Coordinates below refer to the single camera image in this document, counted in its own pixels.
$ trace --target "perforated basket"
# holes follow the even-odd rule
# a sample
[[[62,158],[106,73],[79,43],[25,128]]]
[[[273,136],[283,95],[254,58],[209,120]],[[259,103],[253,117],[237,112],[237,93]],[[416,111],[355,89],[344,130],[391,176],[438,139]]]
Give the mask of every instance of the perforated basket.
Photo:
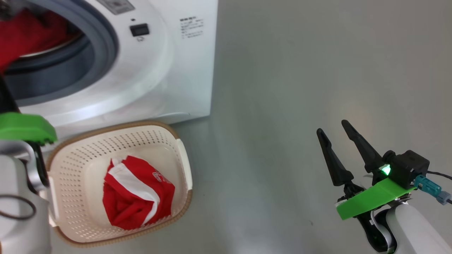
[[[111,158],[148,161],[175,186],[171,216],[135,230],[112,226],[102,198]],[[167,125],[135,122],[97,130],[59,145],[47,163],[51,224],[76,247],[94,247],[147,234],[178,220],[188,209],[192,176],[184,144]]]

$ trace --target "basket rim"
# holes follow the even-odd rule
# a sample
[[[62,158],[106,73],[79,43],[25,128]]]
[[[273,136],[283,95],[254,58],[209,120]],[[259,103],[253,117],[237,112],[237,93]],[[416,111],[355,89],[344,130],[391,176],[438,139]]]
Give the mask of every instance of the basket rim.
[[[173,130],[173,128],[171,128],[169,125],[164,124],[162,122],[156,122],[156,121],[139,121],[139,122],[130,122],[130,123],[124,123],[124,124],[118,124],[115,126],[110,126],[110,127],[106,127],[106,128],[102,128],[99,130],[94,130],[91,132],[87,132],[85,134],[82,134],[80,136],[76,136],[73,137],[69,140],[66,140],[64,142],[62,142],[61,144],[59,144],[50,154],[49,158],[47,159],[47,163],[46,163],[46,170],[47,172],[50,172],[50,168],[53,162],[53,159],[55,158],[55,156],[61,151],[61,149],[63,149],[64,147],[81,141],[83,139],[87,139],[90,138],[92,136],[96,136],[96,135],[100,135],[100,134],[104,134],[107,132],[113,132],[113,131],[117,131],[117,130],[121,130],[121,129],[127,129],[127,128],[132,128],[132,127],[139,127],[139,126],[159,126],[162,127],[164,129],[166,129],[167,131],[169,131],[174,138],[177,140],[179,139],[178,134]],[[138,231],[135,232],[133,234],[129,234],[129,235],[124,235],[124,236],[119,236],[116,238],[112,238],[112,239],[108,239],[108,240],[100,240],[100,241],[94,241],[94,242],[77,242],[74,241],[72,239],[70,239],[69,237],[67,237],[63,231],[60,229],[60,227],[57,225],[54,227],[54,231],[55,233],[60,237],[60,239],[62,239],[64,242],[66,242],[67,244],[73,246],[73,247],[78,247],[78,248],[91,248],[91,247],[98,247],[98,246],[104,246],[104,245],[108,245],[108,244],[112,244],[112,243],[117,243],[117,242],[121,242],[121,241],[125,241],[125,240],[130,240],[132,238],[135,237],[139,237],[151,232],[154,232],[156,230],[159,230],[163,227],[166,227],[174,222],[176,222],[177,220],[179,220],[184,214],[185,212],[188,210],[188,207],[190,206],[191,200],[192,200],[192,194],[193,194],[193,190],[189,190],[188,191],[188,195],[187,195],[187,200],[185,201],[185,205],[182,208],[182,210],[173,218],[171,218],[170,220],[156,225],[154,227],[142,230],[142,231]]]
[[[117,131],[117,130],[121,130],[121,129],[127,129],[127,128],[139,127],[139,126],[147,126],[147,125],[155,125],[155,126],[162,127],[164,129],[166,129],[167,131],[169,131],[174,136],[175,139],[179,139],[179,135],[177,135],[177,133],[173,130],[173,128],[171,128],[169,125],[164,124],[162,122],[139,121],[139,122],[130,122],[130,123],[118,124],[118,125],[115,125],[115,126],[110,126],[110,127],[106,127],[106,128],[90,131],[90,132],[87,132],[85,134],[73,137],[71,139],[68,139],[68,140],[62,142],[57,147],[55,147],[55,149],[49,155],[49,158],[47,159],[47,163],[46,163],[46,171],[50,172],[50,166],[52,165],[53,159],[58,154],[58,152],[61,151],[61,149],[63,149],[64,147],[66,147],[66,146],[68,146],[68,145],[70,145],[72,143],[78,142],[78,141],[83,140],[83,139],[90,138],[92,136],[104,134],[104,133],[107,133],[107,132],[113,132],[113,131]]]

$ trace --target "green mount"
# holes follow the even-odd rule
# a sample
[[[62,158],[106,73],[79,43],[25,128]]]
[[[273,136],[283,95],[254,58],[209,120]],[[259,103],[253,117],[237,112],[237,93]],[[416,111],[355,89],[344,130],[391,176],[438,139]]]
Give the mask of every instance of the green mount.
[[[342,220],[355,217],[362,213],[374,210],[377,207],[386,205],[390,201],[399,198],[415,188],[404,189],[400,185],[386,178],[369,189],[359,193],[358,195],[348,199],[344,203],[337,206]]]
[[[55,128],[42,116],[8,112],[0,114],[0,140],[32,141],[41,146],[57,141]]]

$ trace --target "blue connector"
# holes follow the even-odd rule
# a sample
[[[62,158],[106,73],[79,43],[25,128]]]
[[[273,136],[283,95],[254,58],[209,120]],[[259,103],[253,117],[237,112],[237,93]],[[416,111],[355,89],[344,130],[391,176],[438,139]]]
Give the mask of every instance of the blue connector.
[[[441,186],[432,182],[423,175],[418,175],[416,179],[414,179],[414,186],[419,190],[434,196],[442,205],[447,204],[447,200],[451,198],[449,193],[442,191]]]

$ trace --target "washing machine door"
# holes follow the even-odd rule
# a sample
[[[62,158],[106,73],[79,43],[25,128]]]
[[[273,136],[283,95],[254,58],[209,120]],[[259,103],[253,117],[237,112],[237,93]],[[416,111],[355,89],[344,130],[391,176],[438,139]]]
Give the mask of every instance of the washing machine door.
[[[48,52],[23,56],[5,73],[21,112],[53,126],[122,108],[168,73],[173,46],[148,0],[29,0],[58,13],[80,35]]]

